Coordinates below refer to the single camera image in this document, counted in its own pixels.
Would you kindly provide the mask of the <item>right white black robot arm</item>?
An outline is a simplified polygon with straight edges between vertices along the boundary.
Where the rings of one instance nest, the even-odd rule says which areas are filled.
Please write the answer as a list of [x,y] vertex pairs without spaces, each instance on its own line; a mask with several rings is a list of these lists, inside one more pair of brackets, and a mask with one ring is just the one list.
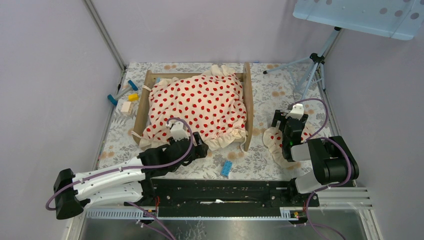
[[293,206],[301,205],[309,193],[341,186],[359,177],[359,166],[344,139],[338,135],[307,140],[307,119],[306,114],[276,110],[262,139],[280,167],[292,167],[303,161],[312,165],[310,172],[288,183],[286,198]]

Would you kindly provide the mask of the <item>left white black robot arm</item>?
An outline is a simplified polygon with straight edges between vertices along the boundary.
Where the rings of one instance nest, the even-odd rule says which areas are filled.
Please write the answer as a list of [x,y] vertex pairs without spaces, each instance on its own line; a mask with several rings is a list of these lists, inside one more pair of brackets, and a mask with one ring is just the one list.
[[193,137],[174,140],[149,148],[120,164],[75,173],[70,168],[59,172],[53,185],[51,200],[56,219],[65,220],[94,206],[140,202],[152,204],[155,192],[151,179],[176,171],[197,159],[205,158],[209,146],[195,132]]

